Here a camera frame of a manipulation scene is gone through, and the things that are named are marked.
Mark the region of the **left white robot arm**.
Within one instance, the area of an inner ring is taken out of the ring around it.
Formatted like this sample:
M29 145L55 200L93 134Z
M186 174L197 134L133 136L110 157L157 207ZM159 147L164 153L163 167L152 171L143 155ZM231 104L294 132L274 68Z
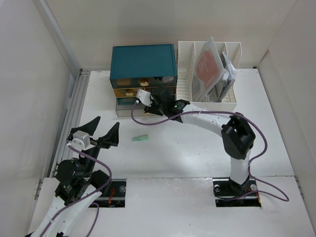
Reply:
M109 193L112 182L111 169L98 160L101 149L119 144L119 122L108 133L93 138L100 116L83 126L70 130L66 146L78 154L78 158L65 159L57 166L54 176L59 182L55 195L38 228L31 237L68 237L79 217L95 200Z

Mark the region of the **white file organizer rack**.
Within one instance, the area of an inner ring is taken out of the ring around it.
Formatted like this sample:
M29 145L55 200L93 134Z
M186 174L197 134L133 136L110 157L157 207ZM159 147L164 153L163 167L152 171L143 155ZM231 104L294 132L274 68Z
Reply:
M199 108L210 111L233 111L237 105L234 89L231 88L221 102L192 101L191 86L196 62L203 52L205 41L179 41L177 52L178 80L176 99L187 100ZM219 53L226 53L232 65L237 69L242 55L240 42L215 42Z

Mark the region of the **pale green highlighter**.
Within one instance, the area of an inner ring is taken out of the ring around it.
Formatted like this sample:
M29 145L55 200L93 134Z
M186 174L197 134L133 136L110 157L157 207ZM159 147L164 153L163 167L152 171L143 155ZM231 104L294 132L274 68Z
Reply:
M143 142L143 141L148 141L149 136L146 135L139 135L139 136L135 136L131 139L131 141L133 142Z

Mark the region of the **red booklet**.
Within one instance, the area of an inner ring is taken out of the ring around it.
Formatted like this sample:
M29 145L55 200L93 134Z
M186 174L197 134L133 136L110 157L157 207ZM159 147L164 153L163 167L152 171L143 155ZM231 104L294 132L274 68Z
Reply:
M200 102L222 78L226 69L223 66L215 41L211 38L195 52L192 78L192 101Z

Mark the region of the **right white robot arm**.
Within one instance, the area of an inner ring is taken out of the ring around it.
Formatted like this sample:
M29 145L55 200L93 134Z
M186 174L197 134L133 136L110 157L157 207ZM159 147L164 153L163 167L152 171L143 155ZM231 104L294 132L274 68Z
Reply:
M231 158L229 189L231 196L241 195L249 182L248 162L255 134L249 123L237 115L220 115L197 107L186 100L175 100L163 88L151 92L139 89L137 98L145 105L145 111L184 124L196 125L222 138L224 150Z

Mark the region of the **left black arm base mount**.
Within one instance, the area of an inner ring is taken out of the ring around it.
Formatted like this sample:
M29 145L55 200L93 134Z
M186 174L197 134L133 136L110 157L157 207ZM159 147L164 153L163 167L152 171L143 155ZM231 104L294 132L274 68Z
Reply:
M108 191L94 202L100 208L124 208L126 195L126 179L113 179Z

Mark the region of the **teal desktop drawer cabinet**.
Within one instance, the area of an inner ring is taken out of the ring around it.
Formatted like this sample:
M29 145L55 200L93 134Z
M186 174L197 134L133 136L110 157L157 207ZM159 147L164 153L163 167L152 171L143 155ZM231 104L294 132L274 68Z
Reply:
M114 46L110 82L116 114L129 117L139 89L163 88L172 99L177 91L177 62L173 44Z

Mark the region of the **grey setup guide manual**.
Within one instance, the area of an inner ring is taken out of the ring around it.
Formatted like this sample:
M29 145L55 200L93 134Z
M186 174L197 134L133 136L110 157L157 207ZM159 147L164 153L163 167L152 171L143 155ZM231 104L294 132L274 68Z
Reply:
M207 102L221 102L222 99L228 94L229 90L233 87L236 77L237 69L233 66L228 56L222 52L220 55L221 61L225 72L222 78L212 88L207 95Z

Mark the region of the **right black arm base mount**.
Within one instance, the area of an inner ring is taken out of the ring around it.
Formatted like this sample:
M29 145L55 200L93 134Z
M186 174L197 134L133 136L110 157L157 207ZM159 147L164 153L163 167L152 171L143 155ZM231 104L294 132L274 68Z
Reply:
M239 185L230 178L214 178L213 194L216 207L261 207L261 201L254 179L247 179Z

